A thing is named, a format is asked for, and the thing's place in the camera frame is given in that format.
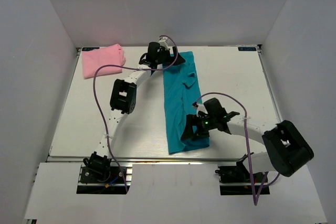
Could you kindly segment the teal t shirt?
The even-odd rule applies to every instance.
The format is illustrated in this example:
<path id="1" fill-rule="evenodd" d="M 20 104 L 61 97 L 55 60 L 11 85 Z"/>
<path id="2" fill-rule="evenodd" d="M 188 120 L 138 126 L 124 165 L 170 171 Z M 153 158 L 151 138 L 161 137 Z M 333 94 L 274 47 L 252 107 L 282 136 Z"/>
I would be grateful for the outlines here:
<path id="1" fill-rule="evenodd" d="M 163 71 L 165 125 L 170 155 L 207 148 L 210 145 L 208 137 L 181 141 L 186 116 L 196 113 L 192 104 L 201 96 L 201 92 L 193 52 L 182 52 L 180 55 L 185 59 L 183 64 Z"/>

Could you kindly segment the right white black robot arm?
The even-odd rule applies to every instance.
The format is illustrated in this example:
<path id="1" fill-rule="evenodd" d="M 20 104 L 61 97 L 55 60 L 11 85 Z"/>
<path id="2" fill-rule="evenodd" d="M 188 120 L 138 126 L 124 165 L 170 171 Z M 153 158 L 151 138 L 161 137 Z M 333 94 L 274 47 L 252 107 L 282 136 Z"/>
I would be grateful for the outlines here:
<path id="1" fill-rule="evenodd" d="M 290 177 L 314 158 L 314 152 L 295 125 L 284 120 L 275 126 L 249 122 L 238 112 L 226 112 L 217 98 L 203 104 L 194 103 L 196 114 L 186 116 L 186 126 L 181 141 L 203 140 L 211 130 L 230 135 L 245 136 L 263 144 L 264 152 L 245 154 L 236 162 L 236 175 L 250 181 L 256 173 L 278 172 Z"/>

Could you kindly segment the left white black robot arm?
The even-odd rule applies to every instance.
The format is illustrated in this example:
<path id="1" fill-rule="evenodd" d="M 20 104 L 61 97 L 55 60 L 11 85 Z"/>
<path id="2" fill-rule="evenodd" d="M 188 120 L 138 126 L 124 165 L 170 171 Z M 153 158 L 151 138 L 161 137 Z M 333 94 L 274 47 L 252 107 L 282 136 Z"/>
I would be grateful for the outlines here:
<path id="1" fill-rule="evenodd" d="M 116 140 L 121 125 L 131 114 L 136 105 L 137 88 L 156 71 L 165 71 L 172 66 L 184 64 L 186 60 L 179 54 L 176 43 L 167 35 L 161 35 L 158 42 L 150 42 L 148 50 L 139 60 L 136 68 L 116 66 L 131 70 L 132 73 L 124 79 L 116 79 L 110 98 L 110 115 L 106 119 L 99 104 L 96 93 L 96 78 L 100 70 L 111 67 L 112 64 L 99 67 L 93 77 L 93 96 L 102 116 L 105 134 L 92 154 L 104 159 L 115 159 L 112 153 L 112 143 Z"/>

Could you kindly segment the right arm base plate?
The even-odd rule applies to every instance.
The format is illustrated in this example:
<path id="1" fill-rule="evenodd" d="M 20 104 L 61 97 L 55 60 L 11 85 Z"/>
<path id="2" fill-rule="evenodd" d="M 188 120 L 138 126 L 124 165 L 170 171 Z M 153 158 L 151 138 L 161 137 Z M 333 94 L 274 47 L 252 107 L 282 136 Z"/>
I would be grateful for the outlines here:
<path id="1" fill-rule="evenodd" d="M 236 166 L 219 166 L 215 174 L 219 179 L 221 196 L 252 195 L 249 175 L 239 172 Z"/>

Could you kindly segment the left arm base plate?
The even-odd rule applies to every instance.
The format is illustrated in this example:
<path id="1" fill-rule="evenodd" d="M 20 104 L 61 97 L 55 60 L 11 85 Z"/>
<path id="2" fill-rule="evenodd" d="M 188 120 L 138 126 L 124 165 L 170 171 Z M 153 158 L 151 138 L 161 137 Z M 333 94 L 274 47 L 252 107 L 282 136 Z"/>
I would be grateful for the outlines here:
<path id="1" fill-rule="evenodd" d="M 130 189 L 128 168 L 111 163 L 106 157 L 84 158 L 80 169 L 77 194 L 125 195 Z"/>

